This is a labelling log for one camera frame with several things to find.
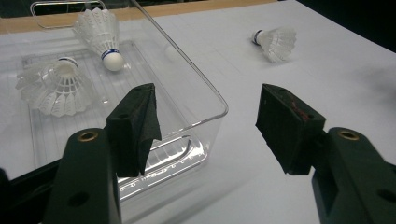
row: black plastic part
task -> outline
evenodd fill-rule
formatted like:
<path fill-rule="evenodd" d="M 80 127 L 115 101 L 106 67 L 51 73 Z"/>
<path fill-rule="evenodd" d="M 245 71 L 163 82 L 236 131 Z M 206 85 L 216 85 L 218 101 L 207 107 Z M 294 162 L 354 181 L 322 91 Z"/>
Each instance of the black plastic part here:
<path fill-rule="evenodd" d="M 41 222 L 58 165 L 59 161 L 54 161 L 11 181 L 2 172 L 0 220 L 7 223 Z"/>
<path fill-rule="evenodd" d="M 361 133 L 329 130 L 331 172 L 313 179 L 321 223 L 396 223 L 396 174 Z"/>
<path fill-rule="evenodd" d="M 256 127 L 285 173 L 308 175 L 326 119 L 291 92 L 262 84 Z"/>
<path fill-rule="evenodd" d="M 117 153 L 117 176 L 143 175 L 153 140 L 161 140 L 154 84 L 133 88 L 106 123 L 109 141 Z"/>
<path fill-rule="evenodd" d="M 103 129 L 69 137 L 43 223 L 121 223 L 117 177 Z"/>

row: white table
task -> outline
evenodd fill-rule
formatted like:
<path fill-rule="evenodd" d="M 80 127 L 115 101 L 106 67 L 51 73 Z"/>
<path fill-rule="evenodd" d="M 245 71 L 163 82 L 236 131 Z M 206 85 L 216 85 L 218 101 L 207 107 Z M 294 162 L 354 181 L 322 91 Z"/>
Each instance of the white table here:
<path fill-rule="evenodd" d="M 365 134 L 396 163 L 396 54 L 296 1 L 155 18 L 230 107 L 206 166 L 132 199 L 135 223 L 319 223 L 310 176 L 284 175 L 255 127 L 262 83 L 284 87 L 326 119 Z M 296 48 L 268 63 L 249 38 L 290 26 Z"/>

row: blue band on shuttlecock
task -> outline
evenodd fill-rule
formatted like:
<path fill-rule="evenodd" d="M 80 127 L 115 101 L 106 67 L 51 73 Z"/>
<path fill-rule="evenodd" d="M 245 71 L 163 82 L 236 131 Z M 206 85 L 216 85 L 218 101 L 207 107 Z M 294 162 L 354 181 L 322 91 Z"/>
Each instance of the blue band on shuttlecock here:
<path fill-rule="evenodd" d="M 58 59 L 58 61 L 68 61 L 68 62 L 72 63 L 73 65 L 75 65 L 75 66 L 78 68 L 78 64 L 76 63 L 76 61 L 74 61 L 74 60 L 71 59 L 71 58 L 62 57 L 62 58 Z"/>
<path fill-rule="evenodd" d="M 259 43 L 257 43 L 257 36 L 259 36 L 259 33 L 260 33 L 261 31 L 262 31 L 262 30 L 257 31 L 256 34 L 254 35 L 253 43 L 254 43 L 255 45 L 260 45 Z"/>
<path fill-rule="evenodd" d="M 110 53 L 120 53 L 120 51 L 117 49 L 108 49 L 102 54 L 102 57 L 101 57 L 102 60 L 107 56 L 107 54 L 110 54 Z"/>

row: clear plastic container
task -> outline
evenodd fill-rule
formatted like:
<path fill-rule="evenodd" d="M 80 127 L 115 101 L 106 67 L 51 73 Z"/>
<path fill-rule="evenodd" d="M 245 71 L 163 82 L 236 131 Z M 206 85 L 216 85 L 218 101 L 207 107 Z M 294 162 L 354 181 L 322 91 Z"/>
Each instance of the clear plastic container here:
<path fill-rule="evenodd" d="M 100 57 L 80 43 L 68 26 L 77 13 L 18 18 L 2 15 L 0 166 L 11 177 L 60 159 L 71 134 L 103 128 L 123 96 L 146 83 L 156 86 L 163 140 L 153 143 L 145 176 L 120 179 L 121 199 L 185 173 L 207 159 L 221 118 L 227 114 L 227 104 L 136 1 L 116 2 L 110 6 L 104 3 L 120 21 L 120 53 L 126 64 L 116 73 L 106 70 Z M 30 108 L 15 86 L 17 74 L 27 65 L 61 57 L 77 61 L 97 98 L 84 112 L 56 118 Z"/>

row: white shuttlecock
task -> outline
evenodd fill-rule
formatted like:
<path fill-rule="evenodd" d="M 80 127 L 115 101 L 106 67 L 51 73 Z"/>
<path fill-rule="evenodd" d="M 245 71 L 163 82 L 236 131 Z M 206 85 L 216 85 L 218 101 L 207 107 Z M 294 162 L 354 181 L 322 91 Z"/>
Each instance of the white shuttlecock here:
<path fill-rule="evenodd" d="M 17 75 L 21 98 L 43 114 L 61 117 L 82 112 L 94 97 L 91 82 L 72 58 L 35 63 Z"/>
<path fill-rule="evenodd" d="M 264 55 L 272 63 L 286 61 L 296 42 L 296 32 L 293 28 L 280 27 L 275 30 L 259 30 L 253 33 L 251 40 L 262 46 Z"/>
<path fill-rule="evenodd" d="M 125 64 L 119 52 L 119 21 L 107 9 L 85 10 L 73 29 L 90 49 L 101 56 L 105 68 L 119 71 Z"/>

